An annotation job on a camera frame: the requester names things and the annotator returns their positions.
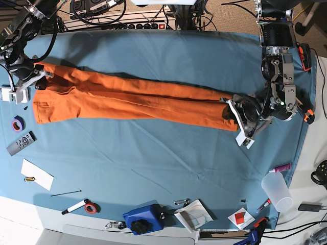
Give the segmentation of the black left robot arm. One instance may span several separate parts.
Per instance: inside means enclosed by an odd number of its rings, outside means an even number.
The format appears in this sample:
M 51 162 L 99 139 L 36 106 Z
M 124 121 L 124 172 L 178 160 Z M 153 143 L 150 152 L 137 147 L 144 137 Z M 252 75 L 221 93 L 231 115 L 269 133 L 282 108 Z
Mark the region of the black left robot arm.
M 264 130 L 273 119 L 290 121 L 299 111 L 293 55 L 289 52 L 296 47 L 292 29 L 293 10 L 280 10 L 268 1 L 255 1 L 255 10 L 265 88 L 251 95 L 234 94 L 230 99 L 220 99 L 229 105 L 238 123 L 238 146 L 247 149 L 255 142 L 255 134 Z

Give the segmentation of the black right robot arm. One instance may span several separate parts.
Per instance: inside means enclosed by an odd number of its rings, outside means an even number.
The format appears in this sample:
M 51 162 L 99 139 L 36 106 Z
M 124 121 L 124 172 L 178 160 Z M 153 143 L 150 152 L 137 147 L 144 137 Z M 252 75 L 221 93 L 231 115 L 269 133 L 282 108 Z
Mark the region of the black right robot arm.
M 30 100 L 30 87 L 45 90 L 47 78 L 54 76 L 40 62 L 50 54 L 58 34 L 58 4 L 59 1 L 28 1 L 28 5 L 23 6 L 1 31 L 1 67 L 9 78 L 9 85 L 1 87 L 2 101 L 27 103 Z M 42 25 L 49 21 L 54 26 L 54 32 L 47 51 L 39 58 L 29 58 L 24 53 L 27 42 L 33 40 Z

